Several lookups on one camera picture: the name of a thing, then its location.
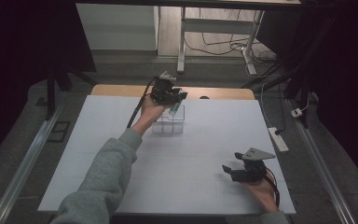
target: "transparent box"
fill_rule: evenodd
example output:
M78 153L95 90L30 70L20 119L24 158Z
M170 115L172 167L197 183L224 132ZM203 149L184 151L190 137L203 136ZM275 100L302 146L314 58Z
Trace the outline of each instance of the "transparent box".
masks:
M182 133L185 123L185 106L180 105L176 114L172 116L170 109L166 109L161 117L153 123L153 133Z

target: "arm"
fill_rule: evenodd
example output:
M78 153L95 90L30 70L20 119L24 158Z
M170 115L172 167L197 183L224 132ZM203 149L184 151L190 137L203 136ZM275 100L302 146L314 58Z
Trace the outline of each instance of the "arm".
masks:
M142 135L164 110L147 96L138 121L118 139L111 138L104 144L79 190L62 201L51 223L109 223L129 184Z
M270 173L267 174L269 179L272 179ZM267 180L262 179L258 183L242 183L248 190L250 190L255 198L260 202L266 211L261 215L263 224L289 224L284 212L280 211L275 203L274 190Z

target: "white board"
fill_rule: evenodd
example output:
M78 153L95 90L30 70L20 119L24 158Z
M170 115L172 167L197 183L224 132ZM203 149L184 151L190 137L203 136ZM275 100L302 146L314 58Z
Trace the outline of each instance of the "white board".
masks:
M135 97L88 96L39 211L57 211L63 198L78 189L104 142L124 132L138 101ZM117 213L261 213L250 192L232 182L222 169L222 164L242 169L234 153L245 153L250 147L275 154L258 102L187 99L183 105L183 133L149 129L144 134ZM280 209L295 213L278 160L265 164L277 178Z

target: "hand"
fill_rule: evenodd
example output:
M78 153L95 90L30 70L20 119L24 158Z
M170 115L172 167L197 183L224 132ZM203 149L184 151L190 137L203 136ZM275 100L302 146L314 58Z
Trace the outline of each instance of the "hand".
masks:
M270 172L267 172L267 177L273 180ZM257 183L241 183L248 190L250 190L255 198L261 203L266 212L278 212L279 208L275 203L274 189L264 178Z
M171 107L172 105L159 105L147 95L142 103L141 117L132 126L133 130L140 135L144 135L146 130L152 126L153 122L161 116L162 112Z

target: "gray sweatshirt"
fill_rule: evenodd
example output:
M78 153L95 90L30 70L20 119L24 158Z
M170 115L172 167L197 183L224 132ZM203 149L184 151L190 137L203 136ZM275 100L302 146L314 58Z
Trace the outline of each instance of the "gray sweatshirt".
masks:
M131 166L141 143L142 136L133 129L127 129L118 139L107 140L78 191L62 201L51 223L109 223L130 182ZM264 224L288 223L283 212L264 214L261 220Z

